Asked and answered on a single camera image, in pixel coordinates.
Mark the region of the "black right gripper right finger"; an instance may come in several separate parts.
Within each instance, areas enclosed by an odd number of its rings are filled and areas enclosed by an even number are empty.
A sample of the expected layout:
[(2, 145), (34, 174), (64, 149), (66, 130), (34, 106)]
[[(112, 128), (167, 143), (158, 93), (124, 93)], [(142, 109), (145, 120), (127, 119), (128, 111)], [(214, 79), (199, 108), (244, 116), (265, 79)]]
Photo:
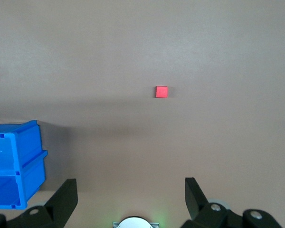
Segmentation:
[(240, 216), (220, 203), (209, 202), (194, 177), (185, 179), (185, 202), (190, 214), (183, 228), (280, 228), (268, 212), (247, 209)]

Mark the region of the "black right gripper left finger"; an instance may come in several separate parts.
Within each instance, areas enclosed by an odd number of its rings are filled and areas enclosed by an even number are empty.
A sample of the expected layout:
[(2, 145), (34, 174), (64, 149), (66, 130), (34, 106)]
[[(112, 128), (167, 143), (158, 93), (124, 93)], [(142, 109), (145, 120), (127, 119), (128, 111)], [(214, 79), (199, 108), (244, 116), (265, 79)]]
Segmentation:
[(43, 206), (34, 206), (7, 220), (0, 214), (0, 228), (63, 228), (78, 204), (76, 179), (67, 179)]

